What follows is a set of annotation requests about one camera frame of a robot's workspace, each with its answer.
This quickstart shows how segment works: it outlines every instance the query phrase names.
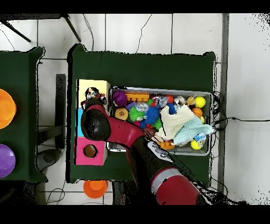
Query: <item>gray bin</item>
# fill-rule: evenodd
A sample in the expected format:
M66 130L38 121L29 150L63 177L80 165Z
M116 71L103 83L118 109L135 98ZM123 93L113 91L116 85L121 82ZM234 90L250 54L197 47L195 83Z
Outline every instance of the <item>gray bin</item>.
M209 92L199 92L199 91L182 91L182 90L167 90L167 89L146 89L146 88L133 88L133 87L126 87L127 89L114 89L112 88L110 90L110 101L111 101L111 108L110 108L110 115L113 116L114 112L116 110L116 107L112 103L112 96L115 91L121 90L125 92L148 92L149 94L155 94L159 93L162 95L170 94L174 97L176 96L183 96L185 98L188 98L190 96L194 96L195 94L197 96L202 96L206 100L205 106L202 108L202 115L205 119L205 124L211 124L213 119L213 95ZM176 155L194 155L194 156L206 156L210 152L211 147L211 134L207 136L206 142L204 146L200 150L193 150L190 146L190 143L188 143L185 146L176 146L174 149L168 150L170 153L174 153ZM125 152L126 149L118 144L115 143L107 143L107 148L110 151L114 152Z

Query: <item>pink block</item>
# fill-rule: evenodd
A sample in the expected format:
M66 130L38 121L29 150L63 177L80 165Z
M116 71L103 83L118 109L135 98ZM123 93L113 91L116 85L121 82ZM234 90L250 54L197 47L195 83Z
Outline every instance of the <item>pink block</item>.
M94 145L97 148L97 155L94 158L86 157L83 153L83 149L87 145ZM77 138L76 147L76 165L96 165L102 166L107 158L106 142L103 141L91 141L85 137Z

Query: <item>dark green tablecloth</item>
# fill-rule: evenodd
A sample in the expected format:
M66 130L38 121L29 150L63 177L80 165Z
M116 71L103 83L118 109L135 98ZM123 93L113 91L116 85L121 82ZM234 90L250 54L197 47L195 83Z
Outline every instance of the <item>dark green tablecloth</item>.
M125 153L108 152L104 166L73 165L76 80L106 80L111 86L173 90L213 91L215 54L124 54L86 52L81 44L69 51L67 123L71 124L71 144L67 151L67 180L131 180ZM191 171L195 181L208 185L209 156L177 156Z
M28 52L0 52L0 89L12 96L17 110L12 122L0 129L0 144L10 147L16 156L13 172L0 180L46 181L35 167L36 68L43 52L43 48L33 48Z

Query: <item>orange bowl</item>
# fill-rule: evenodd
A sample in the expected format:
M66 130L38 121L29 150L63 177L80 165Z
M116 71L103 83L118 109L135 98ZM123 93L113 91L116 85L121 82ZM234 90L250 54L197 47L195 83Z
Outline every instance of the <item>orange bowl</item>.
M108 181L85 181L83 191L89 198L102 197L108 187Z
M16 114L16 104L5 90L0 89L0 129L10 124Z

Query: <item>yellow ball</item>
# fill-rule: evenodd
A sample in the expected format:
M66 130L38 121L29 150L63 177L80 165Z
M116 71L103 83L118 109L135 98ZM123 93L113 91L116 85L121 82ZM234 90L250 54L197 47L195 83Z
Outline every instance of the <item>yellow ball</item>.
M203 116L201 116L201 117L200 117L200 121L201 121L201 123L202 123L202 124L204 124L204 123L205 123L205 119L204 119L204 117L203 117Z
M202 108L205 105L206 101L204 97L196 97L195 104L196 107Z
M195 140L191 141L190 145L191 145L191 148L193 148L194 150L201 149L201 147L198 145L198 143Z

